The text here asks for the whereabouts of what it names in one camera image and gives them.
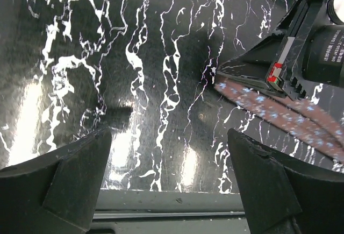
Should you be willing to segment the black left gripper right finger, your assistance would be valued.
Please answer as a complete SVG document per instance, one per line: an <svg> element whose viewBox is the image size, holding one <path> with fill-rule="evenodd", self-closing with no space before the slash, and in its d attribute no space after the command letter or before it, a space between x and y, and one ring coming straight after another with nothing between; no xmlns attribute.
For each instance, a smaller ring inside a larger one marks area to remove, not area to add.
<svg viewBox="0 0 344 234"><path fill-rule="evenodd" d="M228 149L251 233L343 233L343 174L229 129Z"/></svg>

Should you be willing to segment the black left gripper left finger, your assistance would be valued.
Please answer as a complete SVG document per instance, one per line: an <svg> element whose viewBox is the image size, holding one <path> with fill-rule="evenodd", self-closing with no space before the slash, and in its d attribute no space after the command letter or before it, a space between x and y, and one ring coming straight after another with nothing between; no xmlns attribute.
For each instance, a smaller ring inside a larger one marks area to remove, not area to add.
<svg viewBox="0 0 344 234"><path fill-rule="evenodd" d="M89 231L111 143L105 128L1 169L1 233Z"/></svg>

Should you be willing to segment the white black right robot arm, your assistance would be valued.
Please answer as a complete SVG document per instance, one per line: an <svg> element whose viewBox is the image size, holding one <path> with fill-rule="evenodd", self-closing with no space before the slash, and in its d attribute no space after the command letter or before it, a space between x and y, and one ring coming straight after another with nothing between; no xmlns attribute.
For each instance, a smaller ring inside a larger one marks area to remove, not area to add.
<svg viewBox="0 0 344 234"><path fill-rule="evenodd" d="M217 75L292 100L319 83L343 88L343 0L295 0L269 35Z"/></svg>

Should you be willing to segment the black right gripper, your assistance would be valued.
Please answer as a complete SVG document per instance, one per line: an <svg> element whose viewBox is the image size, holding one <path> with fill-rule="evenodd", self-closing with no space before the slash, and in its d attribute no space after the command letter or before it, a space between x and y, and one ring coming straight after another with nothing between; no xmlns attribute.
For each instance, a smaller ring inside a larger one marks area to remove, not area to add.
<svg viewBox="0 0 344 234"><path fill-rule="evenodd" d="M343 25L330 21L326 0L295 0L265 38L216 72L216 91L227 98L253 89L301 99L313 83L343 88Z"/></svg>

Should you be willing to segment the brown tie with blue flowers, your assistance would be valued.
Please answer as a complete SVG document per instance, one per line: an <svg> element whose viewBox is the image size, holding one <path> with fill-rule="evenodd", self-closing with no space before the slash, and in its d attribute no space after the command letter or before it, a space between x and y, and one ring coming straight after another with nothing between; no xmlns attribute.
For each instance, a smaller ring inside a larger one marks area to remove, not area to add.
<svg viewBox="0 0 344 234"><path fill-rule="evenodd" d="M216 77L214 88L229 101L322 154L343 162L343 127L311 101L272 97L223 76Z"/></svg>

